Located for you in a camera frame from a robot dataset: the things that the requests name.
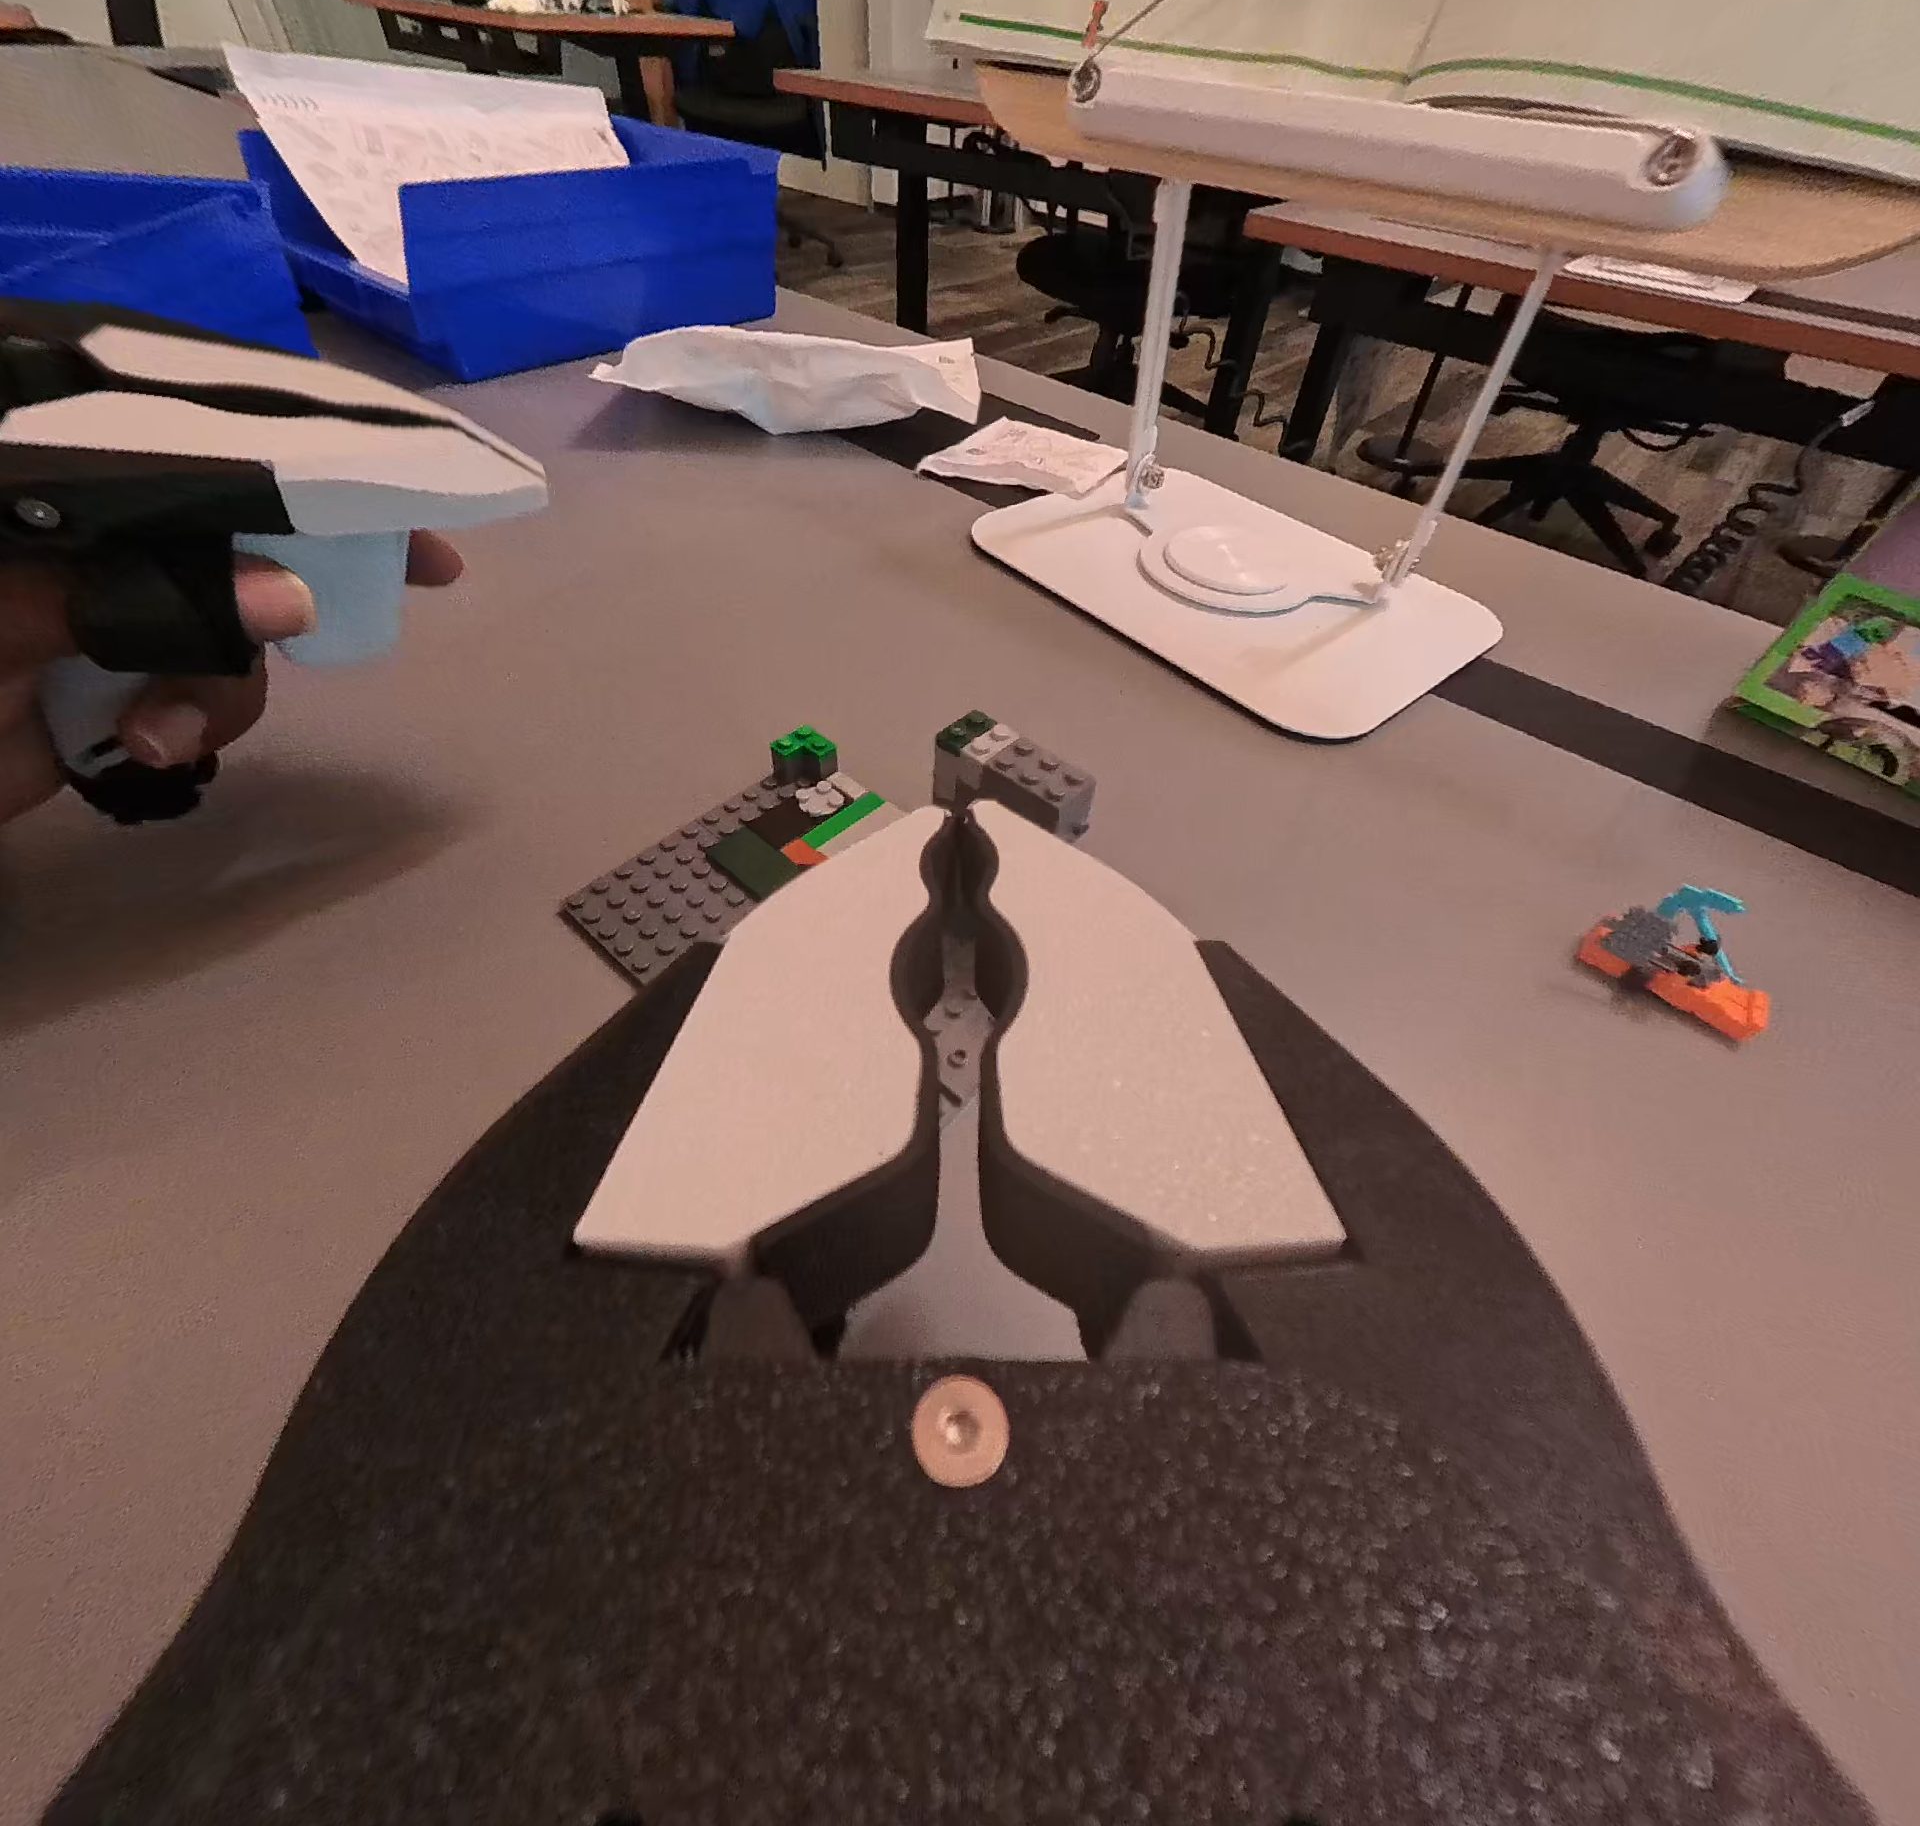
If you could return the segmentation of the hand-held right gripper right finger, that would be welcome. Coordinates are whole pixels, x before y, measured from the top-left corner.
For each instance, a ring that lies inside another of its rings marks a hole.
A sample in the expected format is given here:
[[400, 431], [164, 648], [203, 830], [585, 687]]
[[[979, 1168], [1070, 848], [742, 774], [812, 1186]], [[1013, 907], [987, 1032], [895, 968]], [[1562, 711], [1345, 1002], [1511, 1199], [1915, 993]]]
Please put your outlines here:
[[962, 815], [979, 1060], [979, 1220], [1107, 1349], [1141, 1288], [1220, 1307], [1238, 1269], [1331, 1265], [1345, 1227], [1197, 936], [1020, 819]]

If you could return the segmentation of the white crumpled paper bag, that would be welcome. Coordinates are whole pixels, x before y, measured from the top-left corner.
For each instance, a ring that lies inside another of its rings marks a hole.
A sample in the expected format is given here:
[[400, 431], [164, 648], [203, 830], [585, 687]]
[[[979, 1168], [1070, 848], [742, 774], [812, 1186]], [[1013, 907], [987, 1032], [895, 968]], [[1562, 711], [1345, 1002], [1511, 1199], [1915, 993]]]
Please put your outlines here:
[[762, 433], [835, 433], [918, 414], [979, 422], [970, 341], [863, 345], [817, 335], [685, 325], [634, 336], [598, 383], [738, 414]]

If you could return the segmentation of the small orange toy brick model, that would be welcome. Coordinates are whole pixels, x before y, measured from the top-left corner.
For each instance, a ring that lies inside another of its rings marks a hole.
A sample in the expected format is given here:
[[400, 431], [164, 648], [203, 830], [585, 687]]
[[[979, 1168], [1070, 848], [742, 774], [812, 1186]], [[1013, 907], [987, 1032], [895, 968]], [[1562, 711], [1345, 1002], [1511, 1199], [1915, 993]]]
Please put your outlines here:
[[1632, 903], [1582, 932], [1577, 965], [1637, 987], [1724, 1041], [1753, 1041], [1771, 1027], [1771, 997], [1740, 979], [1720, 924], [1740, 918], [1740, 898], [1683, 886], [1661, 903]]

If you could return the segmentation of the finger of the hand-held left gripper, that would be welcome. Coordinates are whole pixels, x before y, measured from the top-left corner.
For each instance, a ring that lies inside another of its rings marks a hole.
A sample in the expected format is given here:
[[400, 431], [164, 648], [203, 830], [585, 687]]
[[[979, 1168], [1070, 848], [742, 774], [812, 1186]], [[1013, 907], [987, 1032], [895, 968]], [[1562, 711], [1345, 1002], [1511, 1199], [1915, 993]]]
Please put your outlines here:
[[291, 529], [354, 535], [464, 529], [546, 506], [543, 469], [464, 414], [423, 426], [343, 414], [228, 414], [155, 394], [85, 394], [5, 414], [5, 442], [270, 469]]
[[237, 414], [379, 431], [473, 431], [464, 414], [330, 359], [139, 325], [90, 325], [80, 351], [101, 383], [73, 399], [73, 431]]

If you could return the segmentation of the blue plastic bin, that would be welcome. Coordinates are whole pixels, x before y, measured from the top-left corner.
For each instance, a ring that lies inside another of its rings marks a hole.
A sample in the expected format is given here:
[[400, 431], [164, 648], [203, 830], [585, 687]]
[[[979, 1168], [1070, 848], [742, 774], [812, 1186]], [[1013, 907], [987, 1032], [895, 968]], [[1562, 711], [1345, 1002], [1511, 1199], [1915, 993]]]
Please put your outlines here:
[[5, 300], [113, 307], [317, 357], [274, 219], [250, 179], [5, 165]]
[[634, 118], [612, 118], [612, 135], [623, 170], [404, 184], [404, 288], [348, 256], [266, 135], [237, 142], [297, 288], [479, 383], [771, 314], [781, 158]]

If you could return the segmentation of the white printed paper sheet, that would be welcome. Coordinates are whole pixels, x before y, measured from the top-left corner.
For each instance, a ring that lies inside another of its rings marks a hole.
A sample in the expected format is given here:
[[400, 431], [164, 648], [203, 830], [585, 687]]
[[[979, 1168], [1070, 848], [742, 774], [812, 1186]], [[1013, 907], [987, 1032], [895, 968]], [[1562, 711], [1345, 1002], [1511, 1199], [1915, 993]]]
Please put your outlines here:
[[224, 73], [348, 256], [410, 283], [404, 184], [623, 170], [607, 105], [585, 85], [259, 55], [224, 44]]

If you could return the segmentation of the person's left hand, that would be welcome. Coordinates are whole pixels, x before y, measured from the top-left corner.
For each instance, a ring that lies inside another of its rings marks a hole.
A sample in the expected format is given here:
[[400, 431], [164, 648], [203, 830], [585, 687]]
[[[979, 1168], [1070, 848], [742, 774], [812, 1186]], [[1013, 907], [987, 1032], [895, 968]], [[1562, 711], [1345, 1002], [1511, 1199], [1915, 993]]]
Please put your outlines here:
[[[311, 589], [287, 566], [254, 556], [237, 559], [232, 598], [254, 642], [297, 640], [317, 616]], [[73, 651], [61, 571], [5, 566], [5, 825], [66, 788], [37, 682]], [[265, 706], [265, 659], [242, 679], [155, 679], [118, 711], [118, 741], [141, 766], [191, 766], [242, 741]]]

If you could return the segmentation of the green toy brick set box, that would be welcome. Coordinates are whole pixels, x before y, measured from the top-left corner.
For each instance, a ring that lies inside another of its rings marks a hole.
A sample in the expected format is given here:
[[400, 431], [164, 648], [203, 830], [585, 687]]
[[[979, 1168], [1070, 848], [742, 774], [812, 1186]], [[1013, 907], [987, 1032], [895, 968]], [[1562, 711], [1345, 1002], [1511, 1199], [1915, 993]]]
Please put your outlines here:
[[1915, 594], [1836, 574], [1729, 710], [1915, 802]]

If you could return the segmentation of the grey desk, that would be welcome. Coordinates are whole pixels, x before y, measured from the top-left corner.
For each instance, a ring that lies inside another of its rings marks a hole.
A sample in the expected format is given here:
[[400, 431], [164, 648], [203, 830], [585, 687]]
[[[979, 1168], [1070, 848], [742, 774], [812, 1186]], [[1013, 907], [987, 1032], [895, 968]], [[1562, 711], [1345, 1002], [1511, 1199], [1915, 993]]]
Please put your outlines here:
[[[5, 840], [5, 1824], [1915, 1816], [1915, 830], [1699, 796], [1712, 628], [1531, 553], [1546, 673], [1261, 737], [970, 502], [589, 368], [404, 654], [274, 673], [203, 812]], [[1345, 1227], [1247, 1354], [710, 1361], [574, 1249], [693, 997], [558, 924], [823, 719], [1096, 774]], [[1582, 965], [1683, 886], [1771, 1027]]]

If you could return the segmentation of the grey toy brick baseplate build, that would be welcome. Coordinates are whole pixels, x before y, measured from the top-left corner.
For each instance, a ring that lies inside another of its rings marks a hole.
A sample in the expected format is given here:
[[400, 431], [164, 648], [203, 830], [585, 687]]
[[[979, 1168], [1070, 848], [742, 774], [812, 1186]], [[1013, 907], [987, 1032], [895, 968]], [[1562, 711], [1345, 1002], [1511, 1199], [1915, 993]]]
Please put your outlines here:
[[693, 947], [724, 947], [770, 898], [895, 819], [904, 808], [803, 725], [770, 745], [762, 776], [614, 863], [558, 914], [631, 987], [649, 987]]

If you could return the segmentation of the wooden top table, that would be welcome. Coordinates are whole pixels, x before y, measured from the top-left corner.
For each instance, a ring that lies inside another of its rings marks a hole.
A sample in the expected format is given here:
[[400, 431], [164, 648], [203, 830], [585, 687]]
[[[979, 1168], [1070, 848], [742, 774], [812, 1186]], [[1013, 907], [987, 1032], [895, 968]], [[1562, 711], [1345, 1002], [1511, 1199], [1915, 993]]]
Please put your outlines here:
[[1066, 206], [1096, 198], [1096, 179], [1085, 170], [1027, 154], [994, 124], [970, 68], [943, 80], [781, 68], [776, 90], [825, 108], [831, 158], [895, 173], [895, 311], [904, 331], [924, 335], [934, 184]]
[[[1261, 206], [1247, 238], [1319, 256], [1317, 341], [1280, 456], [1308, 463], [1359, 341], [1490, 363], [1534, 261], [1463, 235], [1317, 206]], [[1664, 295], [1563, 269], [1511, 368], [1536, 392], [1600, 399], [1628, 431], [1711, 426], [1809, 442], [1850, 401], [1871, 414], [1827, 442], [1836, 456], [1915, 469], [1915, 311], [1865, 314], [1761, 283], [1740, 304]]]
[[379, 15], [387, 48], [416, 63], [447, 63], [470, 77], [562, 77], [562, 52], [585, 52], [614, 68], [621, 113], [655, 127], [678, 127], [674, 55], [679, 48], [727, 48], [734, 26], [706, 15], [580, 15], [580, 13], [495, 13], [454, 0], [343, 0]]

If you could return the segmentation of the grey toy brick tower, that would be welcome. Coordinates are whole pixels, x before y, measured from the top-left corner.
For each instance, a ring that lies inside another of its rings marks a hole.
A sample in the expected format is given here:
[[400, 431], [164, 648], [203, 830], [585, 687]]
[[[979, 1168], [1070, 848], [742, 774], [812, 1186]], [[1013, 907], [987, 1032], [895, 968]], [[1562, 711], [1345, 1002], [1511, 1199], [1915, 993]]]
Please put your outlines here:
[[[934, 737], [931, 794], [943, 815], [975, 802], [1005, 806], [1070, 848], [1089, 830], [1094, 812], [1089, 769], [984, 710]], [[962, 872], [950, 843], [931, 853], [934, 903], [905, 936], [897, 993], [918, 1009], [914, 1034], [924, 1041], [936, 1126], [950, 1129], [979, 1097], [998, 1021], [979, 987], [984, 947], [962, 907]]]

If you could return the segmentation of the small white paper packet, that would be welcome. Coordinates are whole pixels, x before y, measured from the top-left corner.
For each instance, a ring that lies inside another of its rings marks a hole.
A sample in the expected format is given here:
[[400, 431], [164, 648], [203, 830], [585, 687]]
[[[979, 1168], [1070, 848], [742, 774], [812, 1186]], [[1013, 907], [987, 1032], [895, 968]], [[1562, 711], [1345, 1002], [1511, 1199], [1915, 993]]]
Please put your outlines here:
[[1082, 498], [1124, 478], [1127, 452], [1047, 426], [998, 418], [918, 459], [918, 477]]

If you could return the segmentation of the black office chair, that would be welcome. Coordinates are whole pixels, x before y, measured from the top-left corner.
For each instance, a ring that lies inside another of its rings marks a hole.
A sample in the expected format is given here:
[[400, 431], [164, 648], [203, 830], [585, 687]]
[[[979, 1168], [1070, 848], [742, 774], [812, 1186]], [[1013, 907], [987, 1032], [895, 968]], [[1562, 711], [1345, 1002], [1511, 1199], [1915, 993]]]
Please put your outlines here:
[[1472, 511], [1475, 526], [1503, 529], [1536, 543], [1590, 543], [1625, 574], [1648, 574], [1683, 543], [1680, 512], [1600, 463], [1601, 445], [1620, 442], [1641, 452], [1670, 452], [1699, 431], [1656, 426], [1628, 433], [1620, 401], [1594, 392], [1548, 392], [1511, 381], [1490, 422], [1511, 414], [1557, 418], [1563, 433], [1546, 450], [1488, 452], [1463, 463], [1455, 498], [1490, 492]]
[[1020, 240], [1013, 276], [1043, 300], [1043, 325], [1094, 325], [1089, 363], [1136, 357], [1149, 314], [1156, 226], [1107, 215], [1047, 215], [1043, 229]]

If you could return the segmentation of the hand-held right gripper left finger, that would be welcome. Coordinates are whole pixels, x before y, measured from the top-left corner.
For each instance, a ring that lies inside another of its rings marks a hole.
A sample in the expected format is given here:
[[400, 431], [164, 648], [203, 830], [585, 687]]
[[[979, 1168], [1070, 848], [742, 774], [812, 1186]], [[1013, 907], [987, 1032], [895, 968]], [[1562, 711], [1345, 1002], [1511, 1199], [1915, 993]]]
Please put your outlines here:
[[931, 1249], [951, 815], [807, 871], [719, 947], [574, 1249], [781, 1284], [817, 1334]]

